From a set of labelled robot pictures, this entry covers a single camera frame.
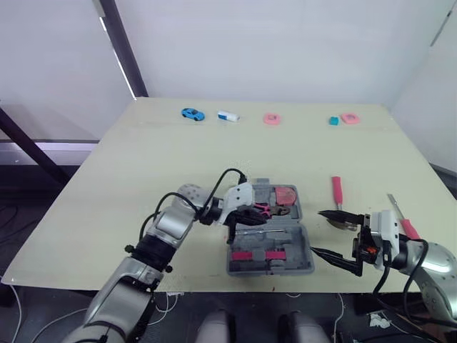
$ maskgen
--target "black cable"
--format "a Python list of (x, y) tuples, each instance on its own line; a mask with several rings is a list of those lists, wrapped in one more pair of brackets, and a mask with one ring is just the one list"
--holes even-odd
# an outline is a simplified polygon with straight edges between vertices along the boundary
[(388, 241), (383, 241), (383, 265), (384, 265), (384, 273), (383, 276), (379, 279), (378, 284), (374, 287), (373, 295), (376, 297), (378, 301), (380, 301), (379, 291), (381, 290), (382, 286), (386, 283), (388, 273), (391, 270), (392, 264), (392, 252), (391, 252), (391, 243)]
[(29, 222), (28, 224), (24, 225), (22, 228), (17, 229), (15, 232), (11, 232), (10, 234), (7, 234), (6, 236), (0, 237), (0, 244), (5, 243), (5, 242), (8, 241), (8, 239), (10, 239), (11, 237), (17, 235), (19, 232), (25, 230), (27, 227), (30, 227), (32, 224), (38, 223), (39, 221), (40, 221), (40, 219), (32, 220), (32, 221)]
[(246, 181), (248, 181), (248, 179), (246, 178), (246, 175), (239, 169), (236, 169), (236, 168), (228, 168), (226, 169), (221, 177), (219, 177), (219, 180), (216, 182), (216, 184), (214, 185), (214, 188), (213, 190), (211, 191), (211, 193), (209, 194), (209, 197), (208, 199), (206, 199), (205, 201), (205, 204), (203, 205), (203, 207), (201, 208), (201, 210), (199, 211), (198, 213), (198, 218), (201, 217), (201, 215), (205, 212), (205, 208), (208, 206), (209, 202), (211, 201), (211, 199), (213, 199), (214, 197), (214, 194), (216, 193), (216, 190), (219, 188), (219, 185), (221, 184), (222, 182), (222, 179), (227, 175), (227, 173), (229, 172), (237, 172), (238, 174), (240, 174), (240, 178), (238, 180), (238, 184), (242, 184)]
[(148, 222), (151, 218), (153, 220), (156, 220), (157, 215), (159, 215), (160, 207), (162, 206), (163, 202), (165, 201), (166, 198), (171, 197), (171, 196), (183, 199), (190, 207), (192, 207), (192, 209), (195, 211), (196, 215), (199, 212), (199, 209), (197, 209), (197, 207), (189, 199), (187, 199), (184, 195), (176, 193), (176, 192), (167, 193), (162, 197), (162, 199), (160, 199), (159, 203), (157, 204), (156, 211), (153, 214), (150, 214), (149, 216), (147, 216), (147, 218), (144, 220), (143, 224), (141, 225), (139, 241), (141, 241), (141, 239), (143, 238), (144, 229), (146, 228), (146, 224), (148, 224)]
[(423, 247), (422, 248), (422, 254), (421, 254), (421, 257), (419, 258), (416, 266), (414, 267), (413, 271), (409, 275), (409, 278), (405, 283), (405, 287), (403, 288), (403, 294), (402, 294), (403, 311), (405, 312), (406, 318), (408, 318), (408, 320), (410, 322), (414, 322), (414, 320), (411, 317), (411, 314), (409, 313), (409, 309), (408, 309), (408, 290), (409, 290), (409, 287), (411, 286), (411, 283), (414, 280), (415, 275), (417, 274), (417, 271), (421, 267), (423, 261), (426, 259), (427, 252), (428, 252), (428, 242), (425, 239), (414, 239), (414, 241), (422, 243), (422, 247)]
[(18, 211), (19, 211), (18, 207), (15, 206), (15, 207), (14, 207), (14, 213), (13, 213), (13, 215), (12, 215), (6, 222), (4, 222), (4, 223), (0, 226), (0, 229), (3, 229), (6, 225), (8, 225), (9, 223), (11, 223), (11, 221), (12, 221), (14, 218), (16, 218), (17, 212), (18, 212)]
[(418, 334), (410, 334), (409, 332), (398, 332), (396, 334), (382, 334), (381, 336), (374, 336), (374, 337), (369, 337), (369, 338), (365, 338), (365, 339), (358, 339), (357, 341), (360, 342), (360, 343), (365, 343), (365, 342), (371, 342), (371, 341), (374, 341), (376, 339), (381, 339), (381, 338), (387, 338), (387, 337), (394, 337), (394, 336), (413, 336), (413, 337), (416, 337), (416, 338), (420, 338), (420, 339), (425, 339), (425, 340), (431, 340), (433, 342), (436, 342), (436, 343), (441, 343), (441, 341), (437, 340), (436, 338), (425, 338), (425, 337), (422, 337), (422, 336), (419, 336)]

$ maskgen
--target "small blue block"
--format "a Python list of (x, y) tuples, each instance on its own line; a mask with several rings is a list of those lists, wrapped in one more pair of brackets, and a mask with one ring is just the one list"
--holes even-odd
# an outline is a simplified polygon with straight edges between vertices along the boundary
[(337, 116), (330, 117), (330, 125), (338, 125), (339, 119)]

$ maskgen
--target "screwdriver handle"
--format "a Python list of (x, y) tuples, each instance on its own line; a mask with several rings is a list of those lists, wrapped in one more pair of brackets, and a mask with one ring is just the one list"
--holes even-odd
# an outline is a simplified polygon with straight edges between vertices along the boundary
[(410, 239), (420, 239), (421, 237), (417, 233), (416, 229), (414, 229), (412, 223), (409, 221), (409, 219), (400, 219), (401, 226), (405, 230), (406, 236), (408, 236)]
[(331, 183), (333, 184), (333, 198), (335, 199), (336, 206), (340, 208), (343, 205), (343, 190), (341, 188), (341, 177), (332, 177)]

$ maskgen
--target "red screwdriver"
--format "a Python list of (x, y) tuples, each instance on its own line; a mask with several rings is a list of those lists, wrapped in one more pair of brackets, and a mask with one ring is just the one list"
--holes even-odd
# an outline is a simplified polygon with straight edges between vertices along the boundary
[(417, 233), (416, 229), (414, 229), (412, 223), (409, 221), (409, 219), (405, 219), (403, 213), (400, 211), (400, 207), (398, 207), (397, 201), (393, 197), (392, 194), (387, 194), (389, 200), (391, 201), (393, 207), (397, 210), (397, 212), (400, 214), (400, 223), (401, 226), (403, 227), (403, 230), (405, 230), (406, 236), (408, 236), (410, 239), (420, 239), (421, 237)]

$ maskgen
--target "open tool case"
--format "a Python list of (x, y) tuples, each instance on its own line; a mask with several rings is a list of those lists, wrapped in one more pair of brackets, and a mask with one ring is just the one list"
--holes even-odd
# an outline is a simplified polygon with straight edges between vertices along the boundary
[[(293, 190), (295, 200), (278, 204), (276, 187)], [(269, 184), (268, 179), (257, 179), (253, 184), (254, 201), (270, 207), (286, 207), (290, 212), (273, 215), (266, 224), (236, 225), (236, 236), (228, 246), (227, 272), (232, 276), (305, 275), (314, 271), (313, 257), (302, 218), (298, 192), (295, 186)]]

